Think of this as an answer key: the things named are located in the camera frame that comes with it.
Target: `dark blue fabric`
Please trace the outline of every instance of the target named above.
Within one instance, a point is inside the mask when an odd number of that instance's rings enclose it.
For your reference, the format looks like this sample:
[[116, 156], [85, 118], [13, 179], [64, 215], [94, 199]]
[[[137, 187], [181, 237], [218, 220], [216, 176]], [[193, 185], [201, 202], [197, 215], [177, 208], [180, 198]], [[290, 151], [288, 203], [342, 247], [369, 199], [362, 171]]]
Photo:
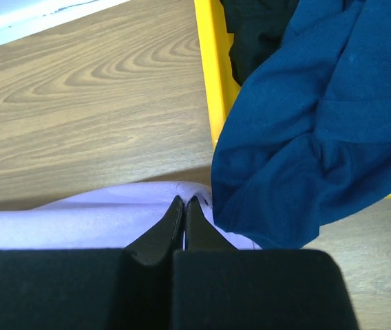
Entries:
[[263, 248], [391, 193], [391, 0], [301, 0], [243, 85], [212, 164], [215, 223]]

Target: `cloth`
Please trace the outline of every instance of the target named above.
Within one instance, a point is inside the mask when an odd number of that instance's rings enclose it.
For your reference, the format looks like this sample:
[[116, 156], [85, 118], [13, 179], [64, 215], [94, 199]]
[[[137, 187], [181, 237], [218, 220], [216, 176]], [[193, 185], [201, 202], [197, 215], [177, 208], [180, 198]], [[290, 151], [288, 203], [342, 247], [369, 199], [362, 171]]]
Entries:
[[220, 0], [226, 29], [234, 33], [232, 74], [243, 82], [281, 45], [299, 0]]
[[243, 85], [212, 165], [215, 224], [262, 248], [391, 193], [391, 0], [301, 0]]
[[[176, 195], [197, 196], [212, 219], [211, 191], [188, 182], [114, 186], [62, 199], [28, 211], [0, 212], [0, 250], [124, 248], [167, 211]], [[235, 247], [258, 249], [242, 235], [219, 232]]]

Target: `wood grain pattern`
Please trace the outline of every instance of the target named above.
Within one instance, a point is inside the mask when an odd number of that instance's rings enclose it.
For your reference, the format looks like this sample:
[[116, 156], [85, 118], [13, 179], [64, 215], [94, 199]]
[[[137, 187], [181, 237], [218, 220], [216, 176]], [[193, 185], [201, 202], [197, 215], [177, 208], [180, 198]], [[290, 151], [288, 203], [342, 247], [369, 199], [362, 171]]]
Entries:
[[[131, 0], [0, 47], [0, 210], [145, 179], [209, 183], [188, 0]], [[391, 330], [391, 200], [322, 228], [365, 330]]]
[[186, 1], [130, 1], [0, 47], [0, 209], [211, 161]]

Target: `yellow plastic crate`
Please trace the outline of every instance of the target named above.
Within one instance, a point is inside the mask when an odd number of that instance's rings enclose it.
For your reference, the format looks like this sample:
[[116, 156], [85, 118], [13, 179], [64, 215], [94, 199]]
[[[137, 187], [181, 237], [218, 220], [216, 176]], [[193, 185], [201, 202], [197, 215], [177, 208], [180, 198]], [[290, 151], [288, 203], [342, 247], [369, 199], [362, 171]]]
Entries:
[[224, 121], [240, 90], [240, 86], [232, 78], [229, 60], [233, 35], [226, 32], [220, 0], [194, 0], [194, 3], [211, 136], [215, 147]]

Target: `purple fabric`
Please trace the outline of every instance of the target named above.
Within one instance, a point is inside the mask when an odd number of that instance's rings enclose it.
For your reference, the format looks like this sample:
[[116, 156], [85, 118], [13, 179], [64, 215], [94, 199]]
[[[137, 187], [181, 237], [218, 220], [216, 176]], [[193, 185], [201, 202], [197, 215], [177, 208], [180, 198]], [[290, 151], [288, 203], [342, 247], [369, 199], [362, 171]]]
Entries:
[[[185, 202], [197, 196], [213, 224], [209, 187], [189, 182], [127, 184], [34, 210], [0, 212], [0, 250], [123, 248], [159, 221], [176, 195]], [[259, 249], [242, 235], [216, 228], [239, 249]]]

